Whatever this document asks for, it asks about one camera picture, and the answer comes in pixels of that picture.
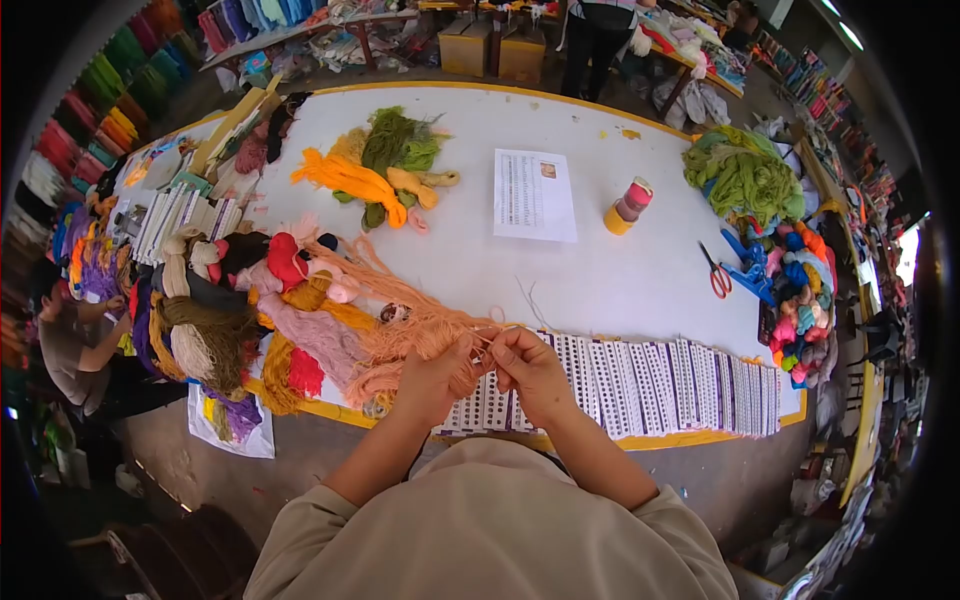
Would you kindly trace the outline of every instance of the thread organizer card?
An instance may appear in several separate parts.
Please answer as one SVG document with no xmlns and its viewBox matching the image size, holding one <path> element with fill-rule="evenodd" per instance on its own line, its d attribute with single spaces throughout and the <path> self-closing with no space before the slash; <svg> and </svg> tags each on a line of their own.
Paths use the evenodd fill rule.
<svg viewBox="0 0 960 600">
<path fill-rule="evenodd" d="M 535 331 L 557 352 L 577 406 L 614 440 L 685 431 L 763 437 L 780 431 L 780 374 L 716 348 L 674 342 L 596 340 Z M 488 372 L 473 394 L 454 402 L 433 433 L 543 434 L 514 391 L 500 394 Z"/>
</svg>

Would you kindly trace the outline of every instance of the beige shirt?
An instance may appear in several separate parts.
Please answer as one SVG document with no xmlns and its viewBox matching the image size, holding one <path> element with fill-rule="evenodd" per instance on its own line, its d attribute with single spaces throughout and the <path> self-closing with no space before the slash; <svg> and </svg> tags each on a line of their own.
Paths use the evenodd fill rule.
<svg viewBox="0 0 960 600">
<path fill-rule="evenodd" d="M 54 321 L 39 319 L 37 325 L 40 351 L 50 378 L 66 399 L 83 406 L 87 416 L 100 407 L 110 381 L 109 365 L 96 372 L 77 369 L 84 347 L 96 346 L 96 326 L 84 327 L 78 318 L 77 307 L 67 303 Z"/>
<path fill-rule="evenodd" d="M 323 485 L 276 516 L 244 598 L 736 598 L 669 486 L 632 513 L 520 444 L 460 442 L 362 509 Z"/>
</svg>

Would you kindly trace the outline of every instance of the forearm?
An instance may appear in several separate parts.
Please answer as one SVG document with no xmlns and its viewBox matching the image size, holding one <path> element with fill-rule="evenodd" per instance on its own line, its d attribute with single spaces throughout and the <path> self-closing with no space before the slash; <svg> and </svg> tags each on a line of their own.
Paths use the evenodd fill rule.
<svg viewBox="0 0 960 600">
<path fill-rule="evenodd" d="M 429 427 L 388 414 L 323 483 L 354 506 L 363 506 L 400 483 L 429 433 Z"/>
<path fill-rule="evenodd" d="M 577 485 L 632 511 L 657 497 L 657 483 L 575 405 L 544 427 Z"/>
<path fill-rule="evenodd" d="M 107 312 L 106 302 L 97 302 L 96 304 L 87 304 L 83 302 L 77 306 L 77 319 L 81 323 L 93 323 Z"/>
<path fill-rule="evenodd" d="M 97 344 L 96 348 L 89 348 L 89 353 L 85 350 L 84 354 L 81 355 L 80 370 L 96 372 L 102 369 L 110 362 L 110 357 L 113 356 L 113 353 L 117 350 L 117 344 L 120 343 L 120 338 L 123 336 L 123 333 L 120 327 L 114 327 L 113 330 L 100 341 L 100 344 Z"/>
</svg>

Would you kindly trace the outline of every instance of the ceiling light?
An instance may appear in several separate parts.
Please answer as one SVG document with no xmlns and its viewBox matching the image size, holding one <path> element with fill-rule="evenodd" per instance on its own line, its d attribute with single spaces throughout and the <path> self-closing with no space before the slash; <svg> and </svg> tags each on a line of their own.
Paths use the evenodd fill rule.
<svg viewBox="0 0 960 600">
<path fill-rule="evenodd" d="M 830 2 L 830 0 L 820 0 L 820 1 L 824 3 L 824 6 L 827 7 L 830 10 L 830 12 L 832 12 L 833 14 L 836 14 L 837 16 L 840 16 L 840 11 L 838 11 L 837 8 L 833 6 L 833 3 Z"/>
<path fill-rule="evenodd" d="M 860 40 L 857 38 L 856 34 L 849 27 L 847 27 L 847 24 L 843 21 L 840 21 L 840 29 L 843 30 L 843 33 L 847 34 L 847 37 L 850 38 L 850 41 L 853 42 L 854 46 L 860 50 L 863 50 L 863 44 L 860 43 Z"/>
</svg>

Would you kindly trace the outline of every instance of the floor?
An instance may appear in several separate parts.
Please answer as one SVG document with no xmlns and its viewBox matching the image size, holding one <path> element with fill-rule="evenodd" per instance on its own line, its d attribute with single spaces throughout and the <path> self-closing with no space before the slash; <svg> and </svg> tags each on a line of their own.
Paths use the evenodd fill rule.
<svg viewBox="0 0 960 600">
<path fill-rule="evenodd" d="M 547 57 L 544 90 L 559 88 L 562 64 Z M 377 81 L 463 80 L 439 69 L 417 67 L 407 73 L 352 72 L 334 75 L 324 71 L 281 93 L 331 85 Z M 486 78 L 489 83 L 500 83 Z M 754 69 L 747 81 L 745 99 L 738 101 L 720 91 L 728 103 L 732 123 L 752 126 L 752 113 L 792 115 L 778 100 L 772 81 Z M 215 109 L 232 107 L 238 96 L 225 96 L 212 73 L 201 74 L 184 91 L 159 132 L 168 132 L 197 120 Z M 601 97 L 603 104 L 653 117 L 653 108 L 640 101 L 616 77 Z M 762 440 L 735 440 L 720 444 L 635 452 L 633 458 L 648 468 L 659 484 L 686 494 L 685 502 L 707 524 L 721 549 L 732 553 L 761 539 L 789 512 L 791 482 L 807 452 L 813 418 L 788 426 Z M 217 504 L 233 514 L 254 542 L 262 544 L 276 513 L 290 499 L 321 481 L 352 451 L 364 430 L 336 421 L 303 415 L 274 419 L 276 459 L 248 459 L 214 448 L 191 436 L 186 428 L 186 407 L 179 401 L 152 413 L 128 419 L 122 426 L 127 449 L 160 487 L 189 508 Z M 443 451 L 431 443 L 420 459 Z"/>
</svg>

